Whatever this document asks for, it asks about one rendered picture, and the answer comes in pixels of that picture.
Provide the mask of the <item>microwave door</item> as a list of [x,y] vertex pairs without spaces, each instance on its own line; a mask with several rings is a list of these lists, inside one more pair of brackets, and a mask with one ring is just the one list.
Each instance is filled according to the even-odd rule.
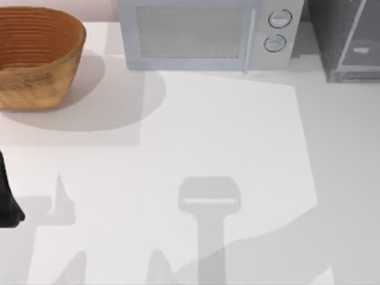
[[243,71],[261,0],[117,0],[126,64],[136,71]]

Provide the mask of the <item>microwave knob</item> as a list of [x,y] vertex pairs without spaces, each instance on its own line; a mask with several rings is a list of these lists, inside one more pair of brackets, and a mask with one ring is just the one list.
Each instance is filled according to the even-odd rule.
[[284,36],[280,34],[274,34],[268,36],[264,40],[263,47],[266,51],[270,53],[276,53],[282,51],[287,45],[287,40]]
[[287,27],[292,21],[292,14],[287,9],[273,11],[268,17],[269,25],[274,29],[282,29]]

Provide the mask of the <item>pale microwave oven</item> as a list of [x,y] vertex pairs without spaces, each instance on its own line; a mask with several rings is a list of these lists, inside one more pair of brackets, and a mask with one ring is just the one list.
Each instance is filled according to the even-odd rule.
[[[257,13],[253,45],[248,71],[271,71],[285,69],[290,61],[304,0],[261,0],[262,7]],[[289,10],[293,16],[285,28],[272,28],[268,17],[273,11]],[[287,40],[286,47],[270,53],[263,47],[264,40],[271,35],[280,34]]]

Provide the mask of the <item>brown woven basket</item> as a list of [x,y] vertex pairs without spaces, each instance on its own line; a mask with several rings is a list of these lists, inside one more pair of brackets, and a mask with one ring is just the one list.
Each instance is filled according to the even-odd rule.
[[59,107],[77,74],[87,31],[53,8],[0,7],[0,110]]

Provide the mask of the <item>grey cabinet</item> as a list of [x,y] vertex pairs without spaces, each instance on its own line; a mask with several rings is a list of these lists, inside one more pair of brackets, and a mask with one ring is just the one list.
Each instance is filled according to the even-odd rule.
[[328,83],[380,83],[380,0],[308,0]]

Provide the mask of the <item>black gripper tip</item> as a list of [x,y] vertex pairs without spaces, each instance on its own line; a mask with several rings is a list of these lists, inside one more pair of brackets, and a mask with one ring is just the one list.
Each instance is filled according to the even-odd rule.
[[24,211],[12,194],[4,157],[0,151],[0,229],[16,228],[25,217]]

